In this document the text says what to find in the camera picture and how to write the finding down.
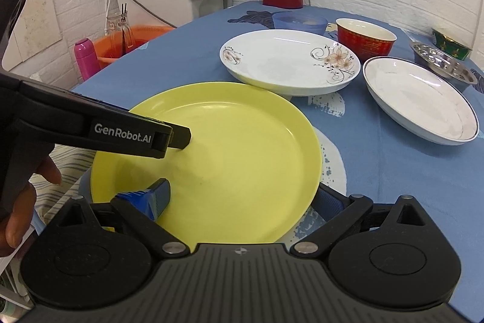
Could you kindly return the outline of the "person's left hand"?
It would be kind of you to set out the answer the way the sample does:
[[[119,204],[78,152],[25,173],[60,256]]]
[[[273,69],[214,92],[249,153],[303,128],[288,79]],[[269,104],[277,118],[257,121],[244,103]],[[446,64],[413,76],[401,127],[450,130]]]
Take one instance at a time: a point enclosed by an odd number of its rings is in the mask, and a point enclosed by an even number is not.
[[[61,184],[61,172],[50,156],[41,161],[35,173],[51,184]],[[10,216],[1,222],[1,257],[9,256],[20,246],[30,228],[35,202],[35,188],[28,182],[17,196]]]

